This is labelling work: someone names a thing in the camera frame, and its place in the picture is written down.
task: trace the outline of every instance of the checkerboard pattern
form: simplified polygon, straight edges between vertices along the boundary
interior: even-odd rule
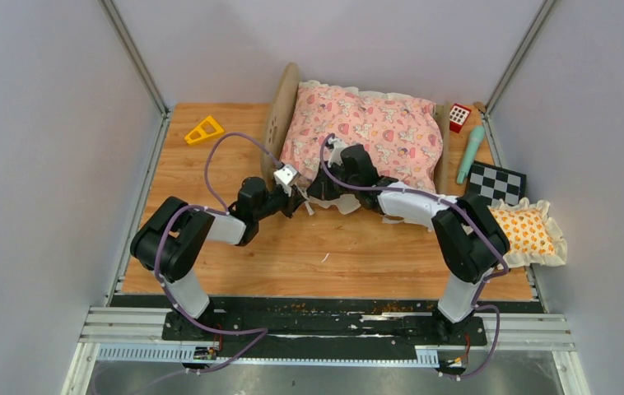
[[[474,162],[469,170],[467,190],[484,197],[489,206],[497,205],[499,199],[514,206],[525,195],[525,174]]]

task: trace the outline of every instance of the pink floral pillowcase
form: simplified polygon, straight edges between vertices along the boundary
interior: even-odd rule
[[[387,100],[339,86],[301,86],[281,160],[300,171],[302,186],[309,185],[319,170],[319,147],[333,132],[348,145],[363,145],[380,174],[435,192],[433,169],[443,152],[431,116],[435,104],[401,96]]]

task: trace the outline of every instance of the small pillow with ruffled edge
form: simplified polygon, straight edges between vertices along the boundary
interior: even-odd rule
[[[566,240],[554,219],[547,216],[549,207],[548,201],[530,204],[526,197],[515,206],[501,200],[496,207],[489,207],[510,242],[510,250],[504,255],[509,267],[566,263]]]

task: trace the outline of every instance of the cardboard headboard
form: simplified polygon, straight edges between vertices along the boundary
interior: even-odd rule
[[[288,128],[292,121],[292,115],[295,112],[295,104],[297,101],[297,87],[300,84],[300,69],[296,63],[288,63],[286,69],[283,70],[276,95],[273,97],[271,107],[268,109],[268,117],[263,127],[263,144],[266,149],[273,153],[276,158],[281,157],[283,143],[286,140]],[[433,183],[437,193],[447,193],[448,191],[448,145],[450,139],[449,120],[447,115],[452,103],[437,105],[435,107],[434,119],[440,128],[440,134],[443,137],[443,155],[433,170]],[[273,172],[276,166],[271,158],[266,154],[261,155],[261,175],[266,180],[269,188],[273,184]]]

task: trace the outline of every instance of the wooden floor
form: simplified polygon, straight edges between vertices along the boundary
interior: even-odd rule
[[[214,142],[187,146],[184,136],[212,115],[227,132],[260,138],[267,108],[177,105],[142,220],[170,195],[219,208],[203,182],[204,162]],[[451,133],[450,194],[464,191],[454,180],[468,132],[479,123],[477,111],[473,111],[463,132]],[[242,179],[260,175],[259,155],[256,146],[241,138],[230,138],[218,148],[209,176],[226,202],[235,200]],[[477,160],[491,162],[486,140]],[[258,236],[246,247],[206,243],[196,262],[203,289],[211,295],[440,298],[449,271],[434,234],[419,225],[383,224],[380,216],[363,210],[348,216],[319,207],[315,211],[308,216],[301,207],[292,219],[279,214],[261,221]],[[161,288],[133,259],[123,292],[160,293]],[[532,299],[524,270],[492,280],[482,298]]]

